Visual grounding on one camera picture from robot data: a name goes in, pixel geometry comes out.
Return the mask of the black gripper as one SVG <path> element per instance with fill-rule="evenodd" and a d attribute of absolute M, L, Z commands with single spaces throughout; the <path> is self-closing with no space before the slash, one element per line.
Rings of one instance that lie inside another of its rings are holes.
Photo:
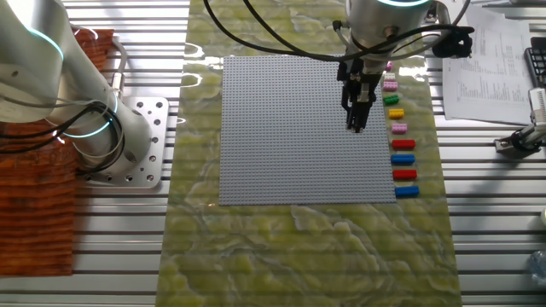
<path fill-rule="evenodd" d="M 369 86 L 376 86 L 383 72 L 384 62 L 370 59 L 357 58 L 355 60 L 342 61 L 338 66 L 338 81 L 348 81 L 351 77 L 359 77 L 358 81 L 362 83 L 361 92 L 357 98 L 357 133 L 366 127 L 369 111 L 372 107 Z M 351 85 L 345 83 L 342 88 L 341 106 L 346 111 L 346 128 L 356 131 L 350 99 Z"/>

